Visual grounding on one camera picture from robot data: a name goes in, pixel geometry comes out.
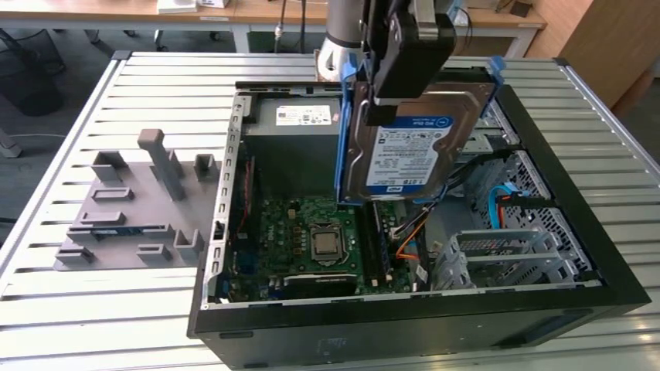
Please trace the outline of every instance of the wooden desk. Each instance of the wooden desk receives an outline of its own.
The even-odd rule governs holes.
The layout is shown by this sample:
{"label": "wooden desk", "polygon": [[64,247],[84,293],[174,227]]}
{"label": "wooden desk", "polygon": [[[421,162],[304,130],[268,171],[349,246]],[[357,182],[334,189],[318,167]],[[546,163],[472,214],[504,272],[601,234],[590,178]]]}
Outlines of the wooden desk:
{"label": "wooden desk", "polygon": [[0,19],[61,21],[202,22],[200,17],[230,17],[236,1],[224,9],[198,7],[196,13],[157,14],[156,0],[0,0]]}
{"label": "wooden desk", "polygon": [[[325,32],[326,7],[322,0],[306,4],[306,31]],[[137,29],[230,31],[236,51],[249,53],[248,33],[273,32],[280,20],[281,0],[232,0],[228,7],[198,7],[198,12],[156,13],[156,0],[0,0],[0,27],[45,29]],[[513,39],[505,56],[522,57],[545,21],[532,11],[526,18],[484,9],[469,9],[474,37]],[[300,0],[288,0],[285,32],[297,32]],[[458,35],[466,34],[458,25]]]}

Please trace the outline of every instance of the hard drive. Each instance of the hard drive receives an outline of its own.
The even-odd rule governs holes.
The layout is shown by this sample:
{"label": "hard drive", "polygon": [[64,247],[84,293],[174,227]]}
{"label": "hard drive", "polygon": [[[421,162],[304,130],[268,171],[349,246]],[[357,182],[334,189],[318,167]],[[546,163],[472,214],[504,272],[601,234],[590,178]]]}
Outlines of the hard drive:
{"label": "hard drive", "polygon": [[488,79],[434,83],[417,99],[398,105],[393,123],[382,126],[361,122],[369,104],[361,84],[356,83],[345,133],[338,201],[429,201],[441,192],[496,84]]}

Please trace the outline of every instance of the white sticker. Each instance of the white sticker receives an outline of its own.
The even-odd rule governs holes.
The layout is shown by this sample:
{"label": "white sticker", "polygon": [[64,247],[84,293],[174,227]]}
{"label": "white sticker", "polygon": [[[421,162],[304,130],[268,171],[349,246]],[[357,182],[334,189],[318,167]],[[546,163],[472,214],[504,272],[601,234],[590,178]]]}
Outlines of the white sticker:
{"label": "white sticker", "polygon": [[388,128],[381,126],[370,155],[366,186],[401,192],[401,186],[422,186],[433,171],[437,152],[433,143],[450,128]]}
{"label": "white sticker", "polygon": [[226,22],[229,21],[229,18],[226,17],[198,17],[200,21],[218,21],[218,22]]}
{"label": "white sticker", "polygon": [[96,234],[117,234],[118,232],[116,230],[93,230],[93,233],[96,233]]}
{"label": "white sticker", "polygon": [[429,277],[429,272],[425,271],[425,269],[421,267],[420,264],[417,264],[417,266],[416,266],[414,274],[420,278],[420,280],[422,280],[425,283],[425,280]]}
{"label": "white sticker", "polygon": [[330,125],[330,106],[278,106],[277,126]]}

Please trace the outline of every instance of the hard disk drive label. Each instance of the hard disk drive label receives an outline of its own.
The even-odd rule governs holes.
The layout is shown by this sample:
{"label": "hard disk drive label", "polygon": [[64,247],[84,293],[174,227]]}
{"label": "hard disk drive label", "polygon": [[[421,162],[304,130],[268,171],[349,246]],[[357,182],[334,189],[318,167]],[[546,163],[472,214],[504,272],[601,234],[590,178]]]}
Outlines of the hard disk drive label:
{"label": "hard disk drive label", "polygon": [[434,143],[452,128],[450,117],[397,117],[378,127],[366,186],[377,193],[401,193],[428,182],[437,160]]}

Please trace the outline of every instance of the desk leg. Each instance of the desk leg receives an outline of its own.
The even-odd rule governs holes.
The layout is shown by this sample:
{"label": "desk leg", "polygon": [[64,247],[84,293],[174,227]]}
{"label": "desk leg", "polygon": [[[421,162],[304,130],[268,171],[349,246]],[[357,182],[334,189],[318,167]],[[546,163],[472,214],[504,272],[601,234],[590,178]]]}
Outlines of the desk leg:
{"label": "desk leg", "polygon": [[517,37],[513,39],[512,45],[508,47],[506,58],[524,58],[529,45],[534,40],[537,29],[517,29]]}
{"label": "desk leg", "polygon": [[89,42],[92,44],[96,44],[101,39],[98,38],[98,30],[97,29],[85,29],[84,34],[86,35],[86,38],[89,39]]}
{"label": "desk leg", "polygon": [[236,52],[249,53],[249,25],[232,25],[230,32],[234,35]]}

